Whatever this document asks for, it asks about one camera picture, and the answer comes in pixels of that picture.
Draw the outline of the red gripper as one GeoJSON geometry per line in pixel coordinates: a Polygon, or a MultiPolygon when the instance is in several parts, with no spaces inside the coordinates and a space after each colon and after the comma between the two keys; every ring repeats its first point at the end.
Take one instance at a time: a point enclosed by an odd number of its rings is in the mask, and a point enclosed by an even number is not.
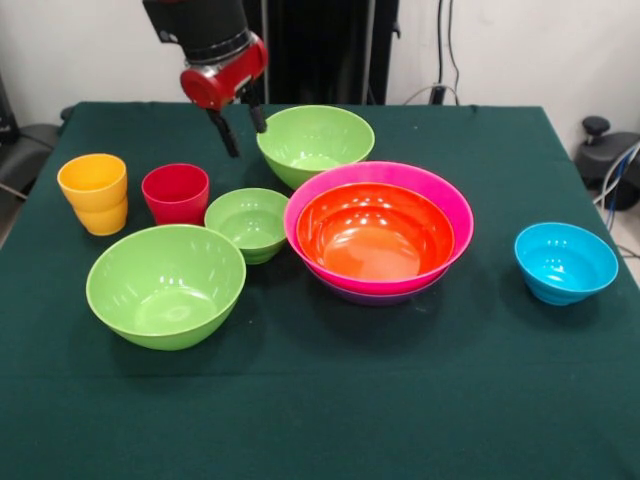
{"type": "MultiPolygon", "coordinates": [[[[228,122],[217,110],[241,96],[241,90],[256,81],[265,71],[268,53],[263,41],[253,32],[249,45],[240,53],[216,65],[189,66],[180,75],[180,84],[189,100],[206,113],[217,128],[228,155],[238,158],[239,147],[228,122]]],[[[248,106],[257,133],[267,130],[258,94],[248,88],[248,106]]]]}

